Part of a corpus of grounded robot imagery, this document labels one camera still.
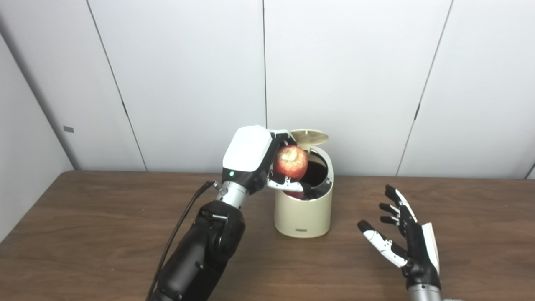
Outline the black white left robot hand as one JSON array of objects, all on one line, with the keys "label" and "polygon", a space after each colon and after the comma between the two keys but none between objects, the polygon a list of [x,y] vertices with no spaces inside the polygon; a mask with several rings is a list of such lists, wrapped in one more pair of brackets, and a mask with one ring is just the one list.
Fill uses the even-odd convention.
[{"label": "black white left robot hand", "polygon": [[297,141],[289,130],[269,130],[260,125],[239,128],[222,160],[222,181],[242,186],[247,196],[265,187],[309,193],[311,185],[275,169],[281,149]]}]

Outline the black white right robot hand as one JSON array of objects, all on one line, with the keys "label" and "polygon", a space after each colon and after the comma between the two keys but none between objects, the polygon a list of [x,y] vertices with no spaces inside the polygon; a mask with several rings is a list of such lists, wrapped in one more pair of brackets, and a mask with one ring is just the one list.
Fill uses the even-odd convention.
[{"label": "black white right robot hand", "polygon": [[393,204],[379,204],[381,210],[390,213],[380,217],[380,221],[394,225],[406,247],[386,238],[366,220],[357,223],[358,229],[384,258],[401,269],[407,289],[418,286],[441,290],[439,252],[432,223],[419,223],[409,201],[392,185],[385,185],[384,194]]}]

